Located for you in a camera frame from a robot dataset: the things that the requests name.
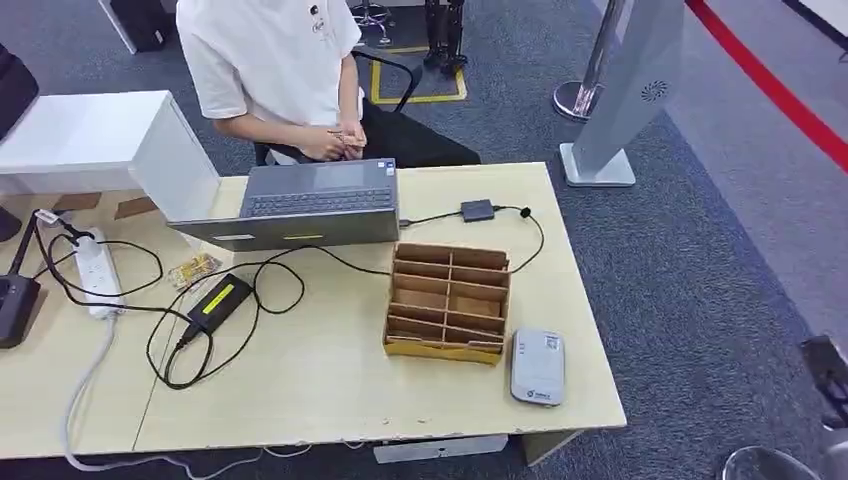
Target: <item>laptop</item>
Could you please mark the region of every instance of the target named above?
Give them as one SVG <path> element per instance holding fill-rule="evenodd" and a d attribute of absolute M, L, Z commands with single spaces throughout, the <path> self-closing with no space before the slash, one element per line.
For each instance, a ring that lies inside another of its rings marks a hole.
<path fill-rule="evenodd" d="M 168 226 L 233 252 L 398 239 L 394 159 L 254 167 L 238 218 Z"/>

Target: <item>black pants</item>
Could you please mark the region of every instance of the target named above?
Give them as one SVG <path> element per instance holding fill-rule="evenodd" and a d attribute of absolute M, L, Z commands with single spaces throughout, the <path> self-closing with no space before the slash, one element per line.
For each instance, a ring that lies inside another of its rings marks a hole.
<path fill-rule="evenodd" d="M 387 112 L 362 101 L 362 128 L 368 137 L 362 158 L 394 158 L 398 168 L 479 165 L 477 152 L 439 135 L 400 112 Z M 284 155 L 305 163 L 312 161 L 288 145 L 268 145 Z M 264 149 L 257 148 L 257 161 L 264 165 Z"/>

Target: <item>desk leg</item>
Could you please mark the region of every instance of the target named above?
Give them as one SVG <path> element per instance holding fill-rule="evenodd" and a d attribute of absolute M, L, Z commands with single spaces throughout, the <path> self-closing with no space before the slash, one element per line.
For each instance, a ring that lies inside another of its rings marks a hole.
<path fill-rule="evenodd" d="M 563 430 L 561 432 L 528 433 L 521 436 L 524 445 L 524 458 L 527 466 L 533 467 L 566 443 L 577 438 L 583 430 Z"/>

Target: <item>silver pole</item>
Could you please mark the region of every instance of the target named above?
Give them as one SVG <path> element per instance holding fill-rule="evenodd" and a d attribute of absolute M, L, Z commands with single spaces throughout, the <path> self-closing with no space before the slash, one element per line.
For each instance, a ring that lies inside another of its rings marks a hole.
<path fill-rule="evenodd" d="M 604 91 L 598 82 L 623 10 L 624 0 L 609 0 L 583 81 L 567 82 L 554 90 L 554 109 L 560 115 L 575 122 L 585 123 L 589 120 Z"/>

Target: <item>cardboard compartment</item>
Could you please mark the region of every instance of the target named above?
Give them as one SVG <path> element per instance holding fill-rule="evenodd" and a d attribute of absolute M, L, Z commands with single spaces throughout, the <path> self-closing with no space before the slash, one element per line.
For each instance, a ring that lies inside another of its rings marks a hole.
<path fill-rule="evenodd" d="M 506 270 L 509 263 L 506 253 L 494 250 L 477 250 L 473 248 L 455 248 L 452 265 L 459 267 L 474 267 L 486 270 Z"/>
<path fill-rule="evenodd" d="M 450 247 L 418 245 L 415 243 L 399 243 L 397 248 L 395 248 L 396 260 L 450 265 L 450 257 Z"/>
<path fill-rule="evenodd" d="M 501 287 L 451 282 L 448 310 L 501 317 L 508 290 Z"/>
<path fill-rule="evenodd" d="M 507 336 L 508 265 L 504 252 L 398 244 L 386 353 L 496 364 Z"/>
<path fill-rule="evenodd" d="M 454 343 L 503 343 L 503 337 L 494 333 L 467 330 L 459 327 L 445 327 L 445 341 Z"/>
<path fill-rule="evenodd" d="M 450 266 L 398 260 L 395 262 L 395 272 L 402 273 L 404 275 L 441 278 L 447 280 L 450 276 Z"/>
<path fill-rule="evenodd" d="M 410 275 L 392 276 L 392 303 L 444 309 L 447 305 L 448 282 Z"/>
<path fill-rule="evenodd" d="M 445 323 L 446 314 L 447 312 L 444 312 L 442 309 L 414 307 L 412 305 L 404 305 L 401 303 L 389 304 L 389 315 L 421 320 L 423 322 L 437 323 L 439 325 Z"/>
<path fill-rule="evenodd" d="M 504 331 L 505 320 L 503 318 L 484 317 L 462 312 L 447 312 L 446 325 L 467 328 L 486 333 L 500 334 Z"/>
<path fill-rule="evenodd" d="M 389 315 L 387 334 L 392 337 L 404 339 L 433 340 L 441 342 L 444 340 L 444 329 L 441 324 L 413 320 L 411 318 L 395 317 Z"/>
<path fill-rule="evenodd" d="M 451 280 L 493 287 L 508 287 L 509 274 L 505 271 L 485 270 L 482 268 L 451 266 Z"/>

